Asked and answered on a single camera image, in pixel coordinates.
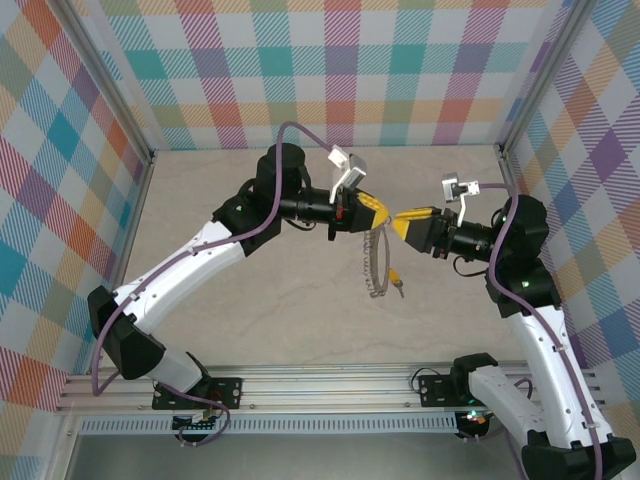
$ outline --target beige floor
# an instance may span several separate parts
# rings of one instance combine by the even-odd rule
[[[361,188],[392,212],[442,205],[440,179],[501,181],[492,147],[354,148],[367,161]],[[151,182],[127,279],[146,272],[201,228],[255,174],[262,150],[163,152]],[[325,153],[307,149],[314,186],[328,187]],[[470,200],[468,219],[487,223],[506,195]],[[390,230],[392,265],[404,281],[371,299],[362,274],[362,234],[326,240],[326,227],[283,233],[203,285],[168,315],[157,337],[203,363],[318,364],[447,361],[488,351],[523,358],[482,278],[420,255]],[[462,265],[475,270],[478,264]]]

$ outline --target black cable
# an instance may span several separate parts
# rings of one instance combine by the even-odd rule
[[[431,370],[433,373],[435,373],[438,376],[442,376],[442,374],[440,372],[437,372],[436,370],[434,370],[433,368],[429,368],[429,367],[422,367],[419,368],[418,370],[416,370],[416,373],[413,374],[413,377],[411,377],[411,380],[409,380],[409,387],[411,388],[411,390],[413,390],[416,393],[420,393],[420,390],[416,390],[413,387],[413,382],[416,380],[416,377],[418,376],[418,374],[422,371],[422,370]]]
[[[315,222],[312,223],[311,226],[303,227],[302,225],[298,225],[293,220],[289,220],[288,218],[285,218],[284,221],[287,222],[289,225],[291,225],[293,228],[295,228],[297,230],[300,230],[302,232],[310,232],[311,230],[316,228],[316,223]]]
[[[461,258],[464,258],[462,255],[458,255],[456,258],[453,259],[453,270],[460,275],[461,277],[465,277],[465,278],[470,278],[470,277],[479,277],[480,275],[484,275],[487,270],[479,270],[477,272],[473,272],[473,273],[460,273],[460,271],[458,270],[458,266],[456,265],[456,263],[458,262],[458,260],[460,260]]]
[[[498,216],[498,214],[502,212],[502,209],[499,208],[498,210],[496,210],[495,212],[493,212],[493,215],[491,215],[491,226],[493,227],[496,224],[496,218]]]

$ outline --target plaid wallpaper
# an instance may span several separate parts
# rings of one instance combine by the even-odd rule
[[[520,112],[520,107],[522,107],[522,102],[524,102],[525,98],[527,98],[527,95],[529,95],[531,88],[533,87],[536,79],[538,78],[538,72],[540,71],[540,68],[544,65],[544,62],[549,56],[549,53],[551,53],[551,47],[553,46],[553,42],[556,40],[558,34],[562,30],[562,27],[564,26],[564,22],[567,19],[569,12],[571,11],[571,7],[573,7],[575,3],[576,3],[576,0],[562,1],[562,6],[560,7],[560,10],[558,10],[556,17],[553,20],[553,24],[551,25],[551,28],[549,29],[546,37],[544,38],[544,42],[542,42],[542,46],[540,47],[540,50],[536,55],[536,59],[531,64],[531,68],[529,68],[529,71],[527,72],[527,76],[525,77],[524,82],[522,82],[520,91],[518,92],[518,97],[513,102],[513,105],[511,106],[511,110],[509,110],[509,115],[507,115],[507,119],[502,125],[502,129],[500,130],[500,135],[496,139],[497,143],[502,144],[506,140],[509,130],[513,125],[513,121],[518,115],[518,113]]]
[[[601,0],[511,158],[549,210],[573,344],[640,446],[640,0]]]
[[[74,0],[148,139],[171,149],[265,147],[284,120],[341,145],[494,143],[561,4]]]
[[[143,160],[45,0],[0,0],[0,479],[34,478]]]

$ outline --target metal bracket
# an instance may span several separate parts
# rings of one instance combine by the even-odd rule
[[[447,203],[460,201],[460,212],[458,213],[457,226],[462,225],[464,214],[467,211],[467,204],[464,197],[480,194],[480,186],[477,180],[471,182],[460,182],[457,173],[447,173],[442,177],[442,189],[444,200]]]
[[[423,407],[484,407],[479,400],[470,404],[461,402],[450,375],[421,375],[418,377],[418,389]]]
[[[367,164],[357,155],[350,155],[339,146],[334,145],[329,153],[329,160],[335,165],[333,169],[333,186],[329,202],[334,203],[340,188],[353,190],[367,174]]]
[[[206,386],[209,398],[223,404],[230,410],[240,408],[242,378],[210,378]],[[160,384],[154,387],[151,408],[154,410],[211,410],[209,405],[193,402],[172,394]]]

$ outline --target coiled cable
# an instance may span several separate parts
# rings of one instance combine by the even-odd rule
[[[390,219],[373,230],[364,232],[364,278],[367,290],[371,298],[384,297],[389,289],[389,268],[391,266],[391,248],[389,247],[389,237],[387,237],[386,225]],[[380,270],[378,265],[378,246],[380,236],[384,238],[384,277],[380,283]]]

